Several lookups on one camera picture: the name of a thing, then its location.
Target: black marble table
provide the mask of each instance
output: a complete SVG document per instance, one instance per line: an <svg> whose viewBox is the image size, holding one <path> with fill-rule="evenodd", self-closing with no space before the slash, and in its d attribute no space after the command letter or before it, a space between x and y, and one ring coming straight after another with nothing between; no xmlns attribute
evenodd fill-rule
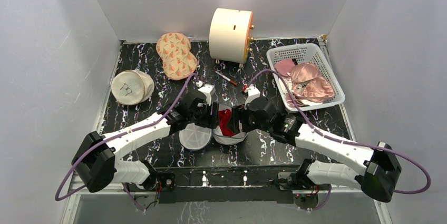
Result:
<svg viewBox="0 0 447 224"><path fill-rule="evenodd" d="M253 52L245 67L241 70L237 63L222 62L215 64L210 57L208 42L192 42L191 52L199 61L196 70L199 79L208 84L214 84L216 93L214 101L229 106L243 104L245 98L241 93L242 86L260 70L268 69L266 53L269 49L299 43L314 43L316 38L286 39L286 40L255 40L251 47ZM163 72L162 62L156 50L155 43L123 44L116 74L124 70L140 70L149 74L156 85L156 89L149 100L132 106L120 105L112 94L109 96L102 132L113 132L126 126L146 119L169 102L172 102L184 84L184 80L170 81ZM239 85L233 86L219 77L214 70L221 70L223 74L231 76ZM273 99L278 106L282 101L277 95L277 86L271 75L262 75L256 82L262 94ZM188 88L195 87L192 82ZM340 107L334 106L320 110L306 112L310 121L319 128L348 138L345 122ZM146 159L156 168L166 167L227 167L235 165L285 165L301 164L305 158L314 158L324 162L331 160L323 155L285 145L274 141L267 133L261 131L250 132L246 139L236 145L221 145L214 139L202 150L190 151L185 149L179 141L178 133L156 140L138 148L124 159L136 161Z"/></svg>

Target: red fabric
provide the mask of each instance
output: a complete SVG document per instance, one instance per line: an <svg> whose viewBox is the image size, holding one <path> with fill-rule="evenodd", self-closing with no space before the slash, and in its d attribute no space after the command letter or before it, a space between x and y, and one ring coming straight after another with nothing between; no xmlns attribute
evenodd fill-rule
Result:
<svg viewBox="0 0 447 224"><path fill-rule="evenodd" d="M227 124L231 119L231 110L226 109L224 111L219 111L218 115L219 115L219 126L220 130L222 131L222 135L229 137L234 136L235 134L227 127Z"/></svg>

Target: metal frame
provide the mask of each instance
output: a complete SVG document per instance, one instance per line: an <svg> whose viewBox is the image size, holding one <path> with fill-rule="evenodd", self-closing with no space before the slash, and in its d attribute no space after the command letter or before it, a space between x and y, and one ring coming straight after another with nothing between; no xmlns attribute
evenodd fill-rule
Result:
<svg viewBox="0 0 447 224"><path fill-rule="evenodd" d="M319 41L319 45L320 45L320 47L321 47L321 49L323 51L323 54L326 56L326 59L327 59L329 65L332 67L331 61L329 59L329 52L327 50L327 46L326 46L325 40L322 37L318 37L318 41ZM108 100L109 100L108 97L109 97L110 92L111 92L110 83L111 83L111 81L112 81L112 79L113 79L113 77L115 75L116 69L118 67L118 61L119 61L120 56L121 56L122 45L123 44L135 44L135 43L137 43L137 42L122 41L122 43L121 43L120 51L118 53L118 58L116 60L115 67L114 67L112 75L111 75L109 86L108 86L108 88L106 90L106 93L105 93L103 107L102 107L102 109L101 109L101 111L99 113L99 116L98 116L98 123L97 123L97 127L96 127L97 131L100 131L101 126L102 126L102 120L103 120L103 117L104 117L104 114L105 114L105 111L106 111L106 107L107 107L107 103L108 103ZM340 108L341 108L343 119L345 121L347 130L348 130L349 137L350 137L351 140L356 141L354 132L353 132L352 127L351 127L351 122L350 122L350 120L348 118L348 115L346 113L346 107L345 107L344 104L340 104ZM82 182L81 178L76 174L76 172L74 172L73 176L72 176L72 179L70 181L69 191L73 190L73 189L76 189L76 188L78 188L78 187L80 187L82 185L84 185L84 183ZM294 193L294 194L300 194L301 193L302 194L302 193L308 193L308 191L292 191L292 193ZM363 192L360 191L360 190L357 190L357 189L351 189L349 187L342 187L342 186L340 186L340 187L334 187L332 189L332 193L363 193ZM81 195L85 195L85 194L90 194L90 192L87 190L87 188L84 188L84 189L80 190L79 192L77 192L76 194L74 194L74 195L69 197L69 199L67 200L67 204L65 206L64 215L62 217L61 224L72 224L72 223L74 223L74 219L75 219L75 216L76 216L77 208L79 206ZM106 195L123 194L123 195L125 195L126 192L124 192L122 184L120 184L120 183L111 183L106 188L104 188L103 190L101 190L101 191L99 191L99 192L97 192L95 194L106 194ZM141 192L135 192L135 194L136 195L154 195L155 192L146 192L146 191L143 192L143 191L141 191ZM374 205L376 207L377 215L379 217L380 222L382 224L392 224L391 217L390 217L390 214L389 214L388 209L386 207L386 204L374 200Z"/></svg>

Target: white laundry basket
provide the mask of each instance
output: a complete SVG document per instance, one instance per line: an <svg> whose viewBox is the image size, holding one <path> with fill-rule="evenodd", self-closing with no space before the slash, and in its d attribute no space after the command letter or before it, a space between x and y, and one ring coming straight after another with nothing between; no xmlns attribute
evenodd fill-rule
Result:
<svg viewBox="0 0 447 224"><path fill-rule="evenodd" d="M317 65L318 69L320 70L324 78L331 83L332 88L334 89L333 98L326 100L323 104L301 107L302 111L310 111L310 110L317 110L321 108L331 107L341 104L345 101L345 93L343 93L343 90L340 87L340 84L338 83L337 78L335 77L334 72L332 71L332 68L327 63L327 60L324 57L323 52L317 45L312 43L297 44L297 45L272 48L269 51L267 51L267 60L272 70L275 70L275 64L277 62L287 58L296 59L298 63L302 62L314 63L315 65ZM274 78L276 81L276 85L278 86L279 89L281 89L281 87L279 86L279 81L281 80L278 79L276 75L274 75ZM295 107L291 107L290 105L287 104L286 101L287 94L282 94L282 91L280 91L280 93L287 112L289 113L298 112L298 110Z"/></svg>

